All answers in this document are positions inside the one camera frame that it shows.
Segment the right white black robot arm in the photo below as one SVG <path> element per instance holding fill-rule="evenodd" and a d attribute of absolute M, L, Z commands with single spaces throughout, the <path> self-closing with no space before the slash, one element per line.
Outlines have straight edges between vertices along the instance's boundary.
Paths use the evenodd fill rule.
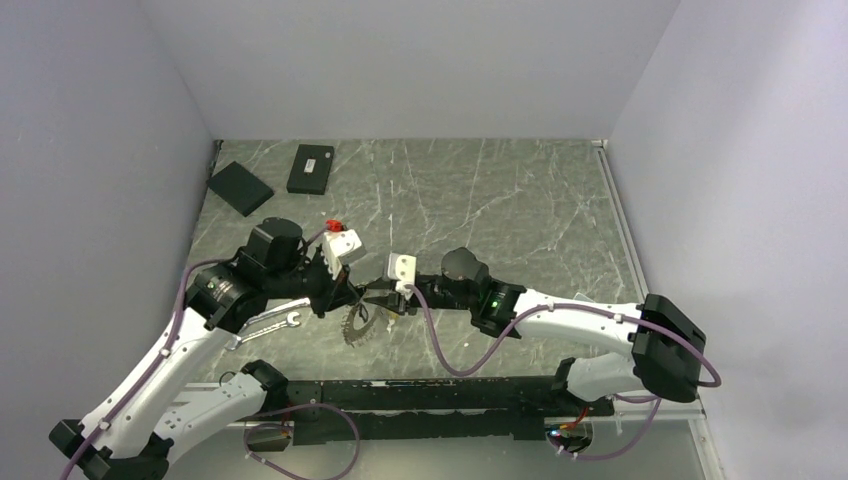
<path fill-rule="evenodd" d="M 672 402 L 698 397 L 706 334 L 669 298 L 609 304 L 569 300 L 494 278 L 467 248 L 445 254 L 437 274 L 421 274 L 410 255 L 391 254 L 382 277 L 366 284 L 366 302 L 398 315 L 469 312 L 498 343 L 507 337 L 566 339 L 603 350 L 560 362 L 551 388 L 557 411 L 574 415 L 603 397 L 645 390 Z"/>

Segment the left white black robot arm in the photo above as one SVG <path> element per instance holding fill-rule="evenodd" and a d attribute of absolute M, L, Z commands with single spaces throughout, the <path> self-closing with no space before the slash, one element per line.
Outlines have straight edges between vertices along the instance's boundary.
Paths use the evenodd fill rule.
<path fill-rule="evenodd" d="M 311 237 L 295 222 L 267 218 L 233 255 L 183 273 L 170 320 L 127 377 L 80 419 L 59 422 L 51 443 L 66 457 L 62 477 L 161 479 L 170 466 L 230 423 L 292 410 L 287 377 L 253 360 L 199 399 L 177 405 L 194 371 L 237 340 L 272 300 L 317 316 L 354 304 L 350 266 L 364 251 L 358 233 L 329 220 Z"/>

